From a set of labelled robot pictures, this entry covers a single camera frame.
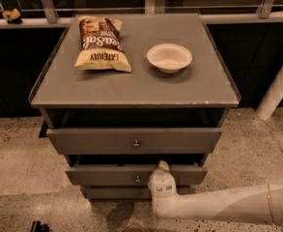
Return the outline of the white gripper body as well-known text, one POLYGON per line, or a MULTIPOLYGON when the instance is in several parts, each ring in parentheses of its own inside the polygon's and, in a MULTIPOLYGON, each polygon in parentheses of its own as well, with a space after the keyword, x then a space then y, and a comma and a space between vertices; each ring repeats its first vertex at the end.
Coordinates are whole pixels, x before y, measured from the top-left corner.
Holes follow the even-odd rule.
POLYGON ((177 193, 174 177, 169 171, 156 168, 148 181, 152 198, 168 198, 177 193))

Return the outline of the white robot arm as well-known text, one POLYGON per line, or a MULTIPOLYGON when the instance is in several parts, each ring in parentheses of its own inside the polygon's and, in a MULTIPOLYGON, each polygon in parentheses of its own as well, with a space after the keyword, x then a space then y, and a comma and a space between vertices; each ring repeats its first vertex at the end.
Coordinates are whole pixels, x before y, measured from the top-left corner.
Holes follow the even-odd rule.
POLYGON ((154 213, 160 218, 274 224, 283 232, 283 184, 179 194, 167 162, 148 181, 154 213))

